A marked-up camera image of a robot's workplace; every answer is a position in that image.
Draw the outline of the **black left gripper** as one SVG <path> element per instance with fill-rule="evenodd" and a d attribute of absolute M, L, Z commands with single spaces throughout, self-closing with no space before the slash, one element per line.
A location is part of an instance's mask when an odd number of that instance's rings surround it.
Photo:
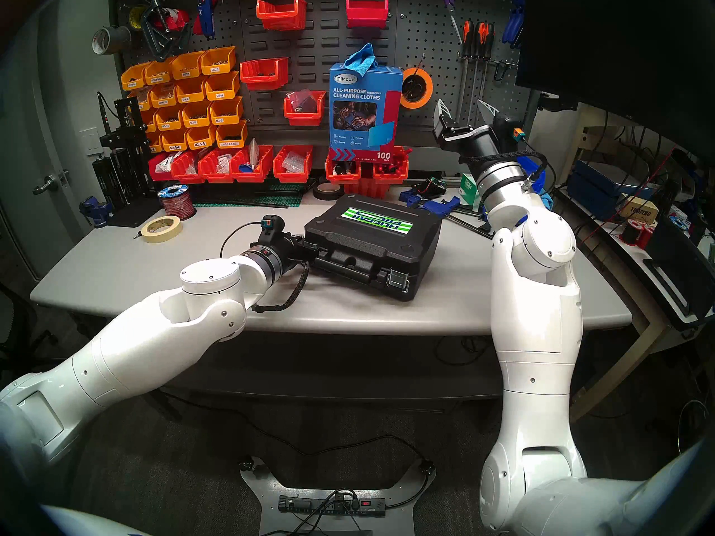
<path fill-rule="evenodd" d="M 303 236 L 277 236 L 275 239 L 275 253 L 280 259 L 282 276 L 291 269 L 308 262 L 310 268 L 319 268 L 319 257 L 307 259 L 307 249 L 318 250 L 318 245 L 305 239 Z"/>

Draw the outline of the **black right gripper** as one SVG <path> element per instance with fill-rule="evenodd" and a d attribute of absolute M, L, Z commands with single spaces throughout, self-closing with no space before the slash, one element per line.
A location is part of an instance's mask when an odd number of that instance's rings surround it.
<path fill-rule="evenodd" d="M 456 153 L 463 159 L 500 155 L 502 152 L 498 149 L 498 142 L 488 126 L 493 125 L 500 112 L 482 99 L 479 100 L 479 112 L 486 125 L 458 126 L 449 108 L 439 99 L 435 105 L 435 140 L 440 149 Z"/>

